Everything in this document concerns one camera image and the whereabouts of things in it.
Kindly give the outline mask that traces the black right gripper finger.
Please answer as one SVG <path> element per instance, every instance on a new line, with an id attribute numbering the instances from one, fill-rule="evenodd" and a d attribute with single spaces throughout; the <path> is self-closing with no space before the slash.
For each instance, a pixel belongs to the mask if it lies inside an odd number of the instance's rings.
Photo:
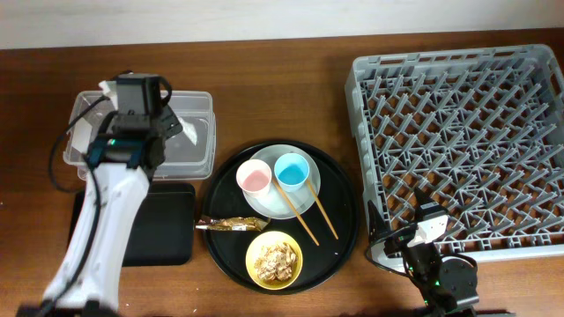
<path id="1" fill-rule="evenodd" d="M 389 235 L 390 228 L 386 225 L 379 210 L 371 200 L 367 202 L 367 214 L 369 242 L 376 243 L 378 240 L 385 239 Z"/>
<path id="2" fill-rule="evenodd" d="M 416 219 L 431 219 L 448 215 L 448 210 L 444 206 L 433 200 L 430 195 L 427 195 L 420 188 L 415 188 L 414 194 L 417 201 L 415 208 Z"/>

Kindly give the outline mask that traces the white tissue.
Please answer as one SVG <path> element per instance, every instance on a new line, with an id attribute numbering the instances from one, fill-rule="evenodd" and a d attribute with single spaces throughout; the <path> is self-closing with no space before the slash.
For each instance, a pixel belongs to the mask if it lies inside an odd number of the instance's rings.
<path id="1" fill-rule="evenodd" d="M 109 98 L 115 110 L 118 109 L 117 101 L 117 84 L 115 81 L 105 80 L 99 82 L 99 88 L 105 97 Z M 183 120 L 180 116 L 177 117 L 178 122 L 182 126 L 182 132 L 184 135 L 192 142 L 197 145 L 197 131 L 193 123 L 188 123 Z"/>

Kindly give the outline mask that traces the blue plastic cup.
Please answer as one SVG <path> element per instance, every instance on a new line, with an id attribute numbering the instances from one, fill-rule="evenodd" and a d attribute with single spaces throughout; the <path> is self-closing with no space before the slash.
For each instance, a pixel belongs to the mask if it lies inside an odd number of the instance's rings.
<path id="1" fill-rule="evenodd" d="M 286 192 L 299 190 L 309 177 L 309 163 L 298 153 L 280 156 L 274 165 L 274 175 L 279 186 Z"/>

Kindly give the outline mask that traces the food scraps and rice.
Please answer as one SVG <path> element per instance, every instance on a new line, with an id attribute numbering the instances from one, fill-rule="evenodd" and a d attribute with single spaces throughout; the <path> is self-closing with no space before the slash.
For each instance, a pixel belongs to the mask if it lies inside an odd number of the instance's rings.
<path id="1" fill-rule="evenodd" d="M 266 283 L 285 282 L 293 275 L 293 266 L 298 256 L 286 242 L 264 246 L 255 261 L 254 268 L 259 279 Z"/>

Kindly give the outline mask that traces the yellow bowl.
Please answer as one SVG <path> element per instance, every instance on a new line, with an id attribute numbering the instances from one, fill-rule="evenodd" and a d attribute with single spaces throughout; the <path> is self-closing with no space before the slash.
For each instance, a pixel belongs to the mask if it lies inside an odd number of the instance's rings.
<path id="1" fill-rule="evenodd" d="M 297 254 L 298 260 L 293 266 L 293 275 L 289 280 L 285 282 L 266 283 L 258 278 L 254 264 L 262 247 L 276 244 L 277 242 L 286 242 L 289 244 L 293 251 Z M 269 291 L 280 291 L 287 289 L 297 280 L 303 267 L 303 255 L 298 243 L 290 235 L 283 232 L 272 231 L 261 233 L 250 243 L 246 253 L 245 262 L 249 276 L 259 287 Z"/>

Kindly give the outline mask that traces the pink plastic cup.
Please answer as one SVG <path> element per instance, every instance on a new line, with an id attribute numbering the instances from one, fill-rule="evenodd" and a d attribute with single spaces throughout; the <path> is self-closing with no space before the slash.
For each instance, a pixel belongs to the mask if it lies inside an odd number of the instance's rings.
<path id="1" fill-rule="evenodd" d="M 260 159 L 249 159 L 237 169 L 235 179 L 241 190 L 251 197 L 266 196 L 271 188 L 271 168 Z"/>

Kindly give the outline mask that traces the gold snack wrapper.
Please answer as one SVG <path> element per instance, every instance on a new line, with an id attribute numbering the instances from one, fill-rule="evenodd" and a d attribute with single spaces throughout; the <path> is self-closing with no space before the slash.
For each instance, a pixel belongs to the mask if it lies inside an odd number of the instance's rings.
<path id="1" fill-rule="evenodd" d="M 222 232 L 261 232 L 269 223 L 269 220 L 262 220 L 258 217 L 230 217 L 214 219 L 202 216 L 196 223 L 196 228 L 199 230 Z"/>

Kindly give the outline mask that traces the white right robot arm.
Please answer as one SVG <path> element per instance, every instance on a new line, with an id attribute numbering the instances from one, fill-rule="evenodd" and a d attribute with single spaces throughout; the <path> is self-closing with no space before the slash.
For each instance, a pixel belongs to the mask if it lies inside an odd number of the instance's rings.
<path id="1" fill-rule="evenodd" d="M 374 203 L 367 204 L 369 245 L 366 259 L 377 268 L 408 278 L 418 288 L 426 307 L 423 316 L 474 316 L 478 265 L 463 254 L 442 255 L 434 241 L 442 236 L 449 221 L 448 210 L 421 189 L 415 188 L 415 219 L 390 230 L 378 215 Z M 402 272 L 375 261 L 371 249 L 383 247 L 383 254 L 400 253 Z"/>

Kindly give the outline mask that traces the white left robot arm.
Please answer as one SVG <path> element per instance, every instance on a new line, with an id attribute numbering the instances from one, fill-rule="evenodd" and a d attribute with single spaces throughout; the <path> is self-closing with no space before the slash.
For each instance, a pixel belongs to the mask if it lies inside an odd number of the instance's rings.
<path id="1" fill-rule="evenodd" d="M 117 312 L 133 222 L 165 160 L 166 141 L 180 132 L 170 107 L 109 114 L 84 156 L 88 176 L 82 209 L 63 262 L 44 292 L 40 316 Z"/>

